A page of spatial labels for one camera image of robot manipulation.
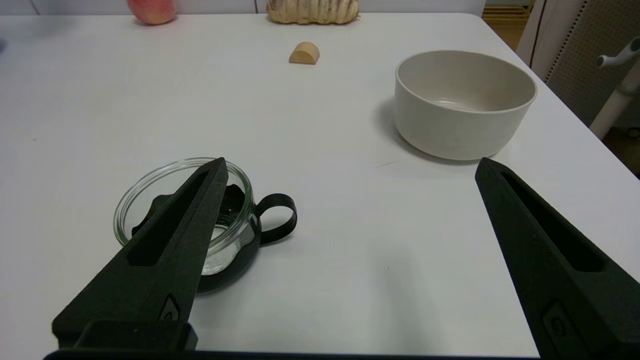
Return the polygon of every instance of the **wooden block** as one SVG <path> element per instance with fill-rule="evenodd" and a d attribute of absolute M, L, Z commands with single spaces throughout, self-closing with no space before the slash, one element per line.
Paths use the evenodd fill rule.
<path fill-rule="evenodd" d="M 320 50 L 313 43 L 303 41 L 291 53 L 290 63 L 315 65 L 320 57 Z"/>

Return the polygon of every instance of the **white table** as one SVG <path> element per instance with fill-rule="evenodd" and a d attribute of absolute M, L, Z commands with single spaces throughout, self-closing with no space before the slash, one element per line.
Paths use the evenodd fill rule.
<path fill-rule="evenodd" d="M 300 215 L 239 282 L 195 300 L 200 349 L 537 354 L 476 164 L 421 154 L 392 124 L 394 69 L 411 54 L 464 49 L 525 69 L 481 19 L 181 15 L 148 28 L 130 16 L 0 17 L 0 37 L 2 357 L 56 348 L 52 319 L 120 248 L 121 195 L 193 156 L 225 156 L 257 200 L 288 193 Z M 287 62 L 302 40 L 319 46 L 316 66 Z M 538 86 L 494 159 L 640 278 L 640 184 Z"/>

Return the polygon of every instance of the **bread loaf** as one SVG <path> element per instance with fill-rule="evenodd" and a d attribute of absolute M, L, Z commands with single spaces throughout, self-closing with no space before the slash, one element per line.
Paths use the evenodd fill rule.
<path fill-rule="evenodd" d="M 345 24 L 358 17 L 358 0 L 267 0 L 267 12 L 283 24 Z"/>

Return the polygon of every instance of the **red apple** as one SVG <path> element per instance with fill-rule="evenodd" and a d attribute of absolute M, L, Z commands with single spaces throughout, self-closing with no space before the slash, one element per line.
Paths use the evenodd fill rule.
<path fill-rule="evenodd" d="M 133 15 L 145 24 L 164 24 L 175 17 L 173 0 L 127 0 L 127 5 Z"/>

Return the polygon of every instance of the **cup handle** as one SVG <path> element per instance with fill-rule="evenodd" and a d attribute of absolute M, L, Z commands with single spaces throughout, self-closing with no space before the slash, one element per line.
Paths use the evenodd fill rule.
<path fill-rule="evenodd" d="M 298 223 L 298 211 L 296 210 L 296 203 L 287 195 L 283 193 L 272 193 L 267 195 L 260 203 L 255 207 L 255 216 L 261 217 L 265 211 L 276 206 L 284 206 L 293 211 L 291 218 L 284 224 L 276 227 L 275 229 L 263 231 L 260 235 L 260 246 L 269 245 L 275 241 L 278 241 L 285 236 L 291 234 L 293 229 L 296 228 Z"/>

